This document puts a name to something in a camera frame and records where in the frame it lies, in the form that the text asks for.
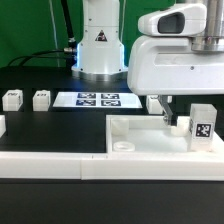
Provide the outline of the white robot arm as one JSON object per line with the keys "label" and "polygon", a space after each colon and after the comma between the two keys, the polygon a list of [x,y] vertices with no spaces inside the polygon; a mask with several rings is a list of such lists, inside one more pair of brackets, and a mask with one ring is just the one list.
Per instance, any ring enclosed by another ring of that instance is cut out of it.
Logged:
{"label": "white robot arm", "polygon": [[224,0],[184,0],[138,20],[142,36],[129,64],[119,39],[119,0],[83,0],[84,32],[73,75],[109,81],[127,76],[129,89],[157,95],[224,94]]}

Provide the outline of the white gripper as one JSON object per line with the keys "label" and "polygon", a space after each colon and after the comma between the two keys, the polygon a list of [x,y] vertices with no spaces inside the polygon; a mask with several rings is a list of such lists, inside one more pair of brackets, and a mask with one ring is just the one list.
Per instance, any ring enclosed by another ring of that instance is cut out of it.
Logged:
{"label": "white gripper", "polygon": [[224,53],[196,53],[189,38],[141,36],[133,44],[127,83],[136,95],[160,95],[164,122],[177,125],[168,96],[224,94]]}

